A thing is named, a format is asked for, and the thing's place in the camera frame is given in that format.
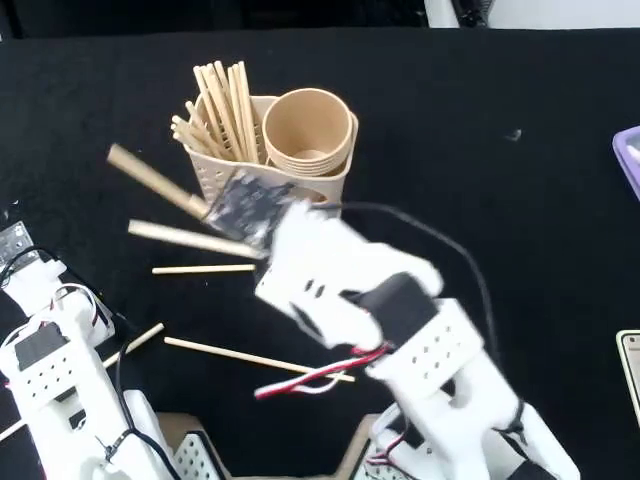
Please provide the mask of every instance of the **chopstick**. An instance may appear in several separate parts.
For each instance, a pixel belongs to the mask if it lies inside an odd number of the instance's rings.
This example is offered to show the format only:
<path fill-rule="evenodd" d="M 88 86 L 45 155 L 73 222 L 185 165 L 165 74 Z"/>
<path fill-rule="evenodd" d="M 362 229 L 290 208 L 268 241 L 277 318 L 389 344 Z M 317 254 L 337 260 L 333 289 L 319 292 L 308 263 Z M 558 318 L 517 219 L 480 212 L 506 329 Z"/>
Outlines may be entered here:
<path fill-rule="evenodd" d="M 231 122 L 231 116 L 229 115 L 229 111 L 227 109 L 226 100 L 224 99 L 224 94 L 222 93 L 220 82 L 213 68 L 213 65 L 207 65 L 206 69 L 203 72 L 203 76 L 205 83 L 209 88 L 209 92 L 211 93 L 211 96 L 213 98 L 216 109 L 220 114 L 220 120 L 222 121 L 222 126 L 224 127 L 225 133 L 227 135 L 226 140 L 229 142 L 231 153 L 235 157 L 235 160 L 242 161 L 242 152 L 240 151 L 240 146 L 238 145 L 235 128 L 233 127 L 233 123 Z"/>
<path fill-rule="evenodd" d="M 202 343 L 188 342 L 186 340 L 180 340 L 179 338 L 164 337 L 164 343 L 167 345 L 173 345 L 175 347 L 186 348 L 189 350 L 197 350 L 199 352 L 211 353 L 213 355 L 221 355 L 223 357 L 235 358 L 236 360 L 244 360 L 245 362 L 257 363 L 259 365 L 266 365 L 268 367 L 280 368 L 283 370 L 289 370 L 296 373 L 309 373 L 313 368 L 305 367 L 303 365 L 297 365 L 295 363 L 283 362 L 281 360 L 273 360 L 271 358 L 259 357 L 250 353 L 236 352 L 235 350 L 229 350 L 226 348 L 213 347 L 211 345 L 205 345 Z M 342 373 L 332 373 L 326 375 L 328 378 L 338 378 L 343 382 L 355 382 L 356 379 L 351 375 L 345 375 Z"/>
<path fill-rule="evenodd" d="M 256 269 L 253 264 L 246 265 L 197 265 L 194 267 L 154 267 L 151 273 L 154 275 L 167 275 L 179 273 L 219 273 L 219 272 L 252 272 Z"/>
<path fill-rule="evenodd" d="M 127 347 L 127 351 L 125 353 L 128 354 L 132 352 L 133 350 L 138 348 L 140 345 L 148 341 L 151 337 L 153 337 L 154 335 L 157 335 L 163 329 L 164 329 L 164 325 L 162 323 L 158 323 L 155 327 L 150 328 L 149 330 L 144 332 L 142 335 L 140 335 L 138 338 L 136 338 L 134 341 L 132 341 L 131 344 L 129 344 L 129 346 Z M 119 356 L 120 356 L 120 352 L 114 353 L 109 358 L 107 358 L 104 362 L 102 362 L 102 366 L 104 368 L 109 368 L 111 365 L 113 365 L 118 361 Z M 7 428 L 2 433 L 0 433 L 0 442 L 9 438 L 11 435 L 16 433 L 25 425 L 26 425 L 26 422 L 23 419 L 20 419 L 19 421 L 11 425 L 9 428 Z"/>
<path fill-rule="evenodd" d="M 231 96 L 231 109 L 233 110 L 233 119 L 236 124 L 236 130 L 238 131 L 238 140 L 240 142 L 240 148 L 242 150 L 242 158 L 247 158 L 247 141 L 243 134 L 243 122 L 242 111 L 240 110 L 240 96 L 238 93 L 238 81 L 237 81 L 237 65 L 229 67 L 229 94 Z"/>
<path fill-rule="evenodd" d="M 237 255 L 239 257 L 259 260 L 263 255 L 248 245 L 222 238 L 190 232 L 179 228 L 167 227 L 157 223 L 142 220 L 129 220 L 129 233 L 139 237 L 160 240 L 161 242 L 174 243 L 185 247 L 200 248 L 213 252 Z"/>
<path fill-rule="evenodd" d="M 200 89 L 200 95 L 202 96 L 205 110 L 207 112 L 207 116 L 209 117 L 209 128 L 211 129 L 213 139 L 216 141 L 216 143 L 224 145 L 224 139 L 222 138 L 220 125 L 218 125 L 218 118 L 216 116 L 215 109 L 213 108 L 211 96 L 209 95 L 209 90 L 207 89 L 207 83 L 205 81 L 201 67 L 193 67 L 193 74 L 196 77 L 196 83 L 198 84 L 198 88 Z"/>
<path fill-rule="evenodd" d="M 238 162 L 260 163 L 251 100 L 243 61 L 225 70 L 219 60 L 193 67 L 203 107 L 185 102 L 190 120 L 174 115 L 173 138 L 204 155 Z"/>
<path fill-rule="evenodd" d="M 240 95 L 240 105 L 242 118 L 244 121 L 244 135 L 247 145 L 247 159 L 252 163 L 258 163 L 258 147 L 256 145 L 256 132 L 253 125 L 253 112 L 251 109 L 251 97 L 249 95 L 249 84 L 247 82 L 247 72 L 244 62 L 238 62 L 238 91 Z"/>
<path fill-rule="evenodd" d="M 209 213 L 210 207 L 202 198 L 184 191 L 120 145 L 111 146 L 107 162 L 198 220 Z"/>

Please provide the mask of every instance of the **table surface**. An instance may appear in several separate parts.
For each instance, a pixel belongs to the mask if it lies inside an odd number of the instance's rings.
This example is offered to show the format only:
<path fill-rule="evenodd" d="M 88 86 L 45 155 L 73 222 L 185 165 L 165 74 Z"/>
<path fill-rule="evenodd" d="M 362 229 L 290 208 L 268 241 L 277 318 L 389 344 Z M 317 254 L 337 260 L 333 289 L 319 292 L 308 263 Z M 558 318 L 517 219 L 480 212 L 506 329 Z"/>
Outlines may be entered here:
<path fill-rule="evenodd" d="M 202 227 L 105 155 L 122 143 L 198 191 L 169 135 L 171 115 L 195 97 L 195 64 L 244 59 L 256 94 L 329 89 L 360 119 L 345 198 L 394 204 L 466 245 L 487 276 L 515 390 L 584 478 L 636 478 L 640 431 L 615 334 L 640 327 L 640 221 L 611 139 L 640 123 L 638 42 L 634 30 L 372 29 L 2 44 L 0 218 L 24 220 L 141 325 L 163 321 L 172 336 L 322 365 L 339 354 L 255 299 L 250 275 L 152 277 L 153 266 L 234 259 L 128 236 L 130 218 Z M 446 294 L 484 331 L 478 291 L 454 253 L 387 218 L 345 218 L 433 261 Z M 0 307 L 0 331 L 23 321 L 6 298 Z M 124 364 L 125 386 L 156 410 L 202 420 L 234 475 L 332 472 L 362 416 L 390 398 L 362 378 L 323 396 L 254 401 L 254 388 L 281 379 L 158 339 Z M 0 392 L 0 428 L 16 419 Z M 0 477 L 18 471 L 42 476 L 26 430 L 0 446 Z"/>

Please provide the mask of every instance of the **purple object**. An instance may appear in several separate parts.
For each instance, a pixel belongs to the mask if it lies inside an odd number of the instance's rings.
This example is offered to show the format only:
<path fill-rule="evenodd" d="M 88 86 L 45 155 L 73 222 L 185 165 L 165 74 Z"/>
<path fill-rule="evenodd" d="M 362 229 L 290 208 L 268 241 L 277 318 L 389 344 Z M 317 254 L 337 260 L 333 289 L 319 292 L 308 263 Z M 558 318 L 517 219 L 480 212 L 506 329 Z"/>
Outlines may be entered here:
<path fill-rule="evenodd" d="M 613 137 L 613 151 L 640 200 L 640 127 L 616 133 Z"/>

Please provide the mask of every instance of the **paper cup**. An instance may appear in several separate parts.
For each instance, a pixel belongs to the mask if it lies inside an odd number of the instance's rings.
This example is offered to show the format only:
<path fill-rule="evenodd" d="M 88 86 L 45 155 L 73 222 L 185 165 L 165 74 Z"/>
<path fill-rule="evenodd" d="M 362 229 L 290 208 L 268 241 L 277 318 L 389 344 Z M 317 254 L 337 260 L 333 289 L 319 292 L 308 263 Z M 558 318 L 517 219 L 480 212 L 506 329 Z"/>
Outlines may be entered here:
<path fill-rule="evenodd" d="M 304 88 L 286 93 L 262 121 L 265 148 L 284 171 L 324 175 L 349 155 L 353 117 L 333 93 Z"/>

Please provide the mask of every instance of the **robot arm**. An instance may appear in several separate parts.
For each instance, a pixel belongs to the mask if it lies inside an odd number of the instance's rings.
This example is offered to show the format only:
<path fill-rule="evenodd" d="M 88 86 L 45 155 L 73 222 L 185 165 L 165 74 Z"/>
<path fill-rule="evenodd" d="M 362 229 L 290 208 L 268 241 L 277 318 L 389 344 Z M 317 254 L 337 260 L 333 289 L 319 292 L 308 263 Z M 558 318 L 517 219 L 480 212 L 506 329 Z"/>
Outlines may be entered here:
<path fill-rule="evenodd" d="M 22 223 L 11 228 L 20 232 L 23 250 L 33 245 Z M 104 446 L 113 445 L 128 428 L 94 350 L 114 333 L 111 312 L 91 292 L 83 292 L 82 286 L 71 288 L 60 281 L 58 276 L 66 270 L 62 262 L 44 262 L 35 251 L 24 253 L 22 258 L 28 261 L 15 263 L 4 291 L 29 321 L 0 348 L 0 370 L 9 380 L 7 388 L 29 426 L 47 478 L 170 478 L 159 458 L 138 438 L 128 438 L 109 462 L 105 460 Z M 127 391 L 125 401 L 136 426 L 168 450 L 144 395 Z"/>
<path fill-rule="evenodd" d="M 505 475 L 505 465 L 525 459 L 548 478 L 579 478 L 543 420 L 486 354 L 458 302 L 437 298 L 441 289 L 429 262 L 369 243 L 341 220 L 295 202 L 274 232 L 256 295 L 326 348 L 395 344 L 367 374 L 391 389 L 433 452 L 416 462 L 408 445 L 394 449 L 412 459 L 401 466 L 416 478 L 516 478 L 513 471 Z M 453 397 L 441 390 L 449 380 Z M 505 437 L 518 453 L 504 448 Z M 441 477 L 424 476 L 432 471 Z"/>

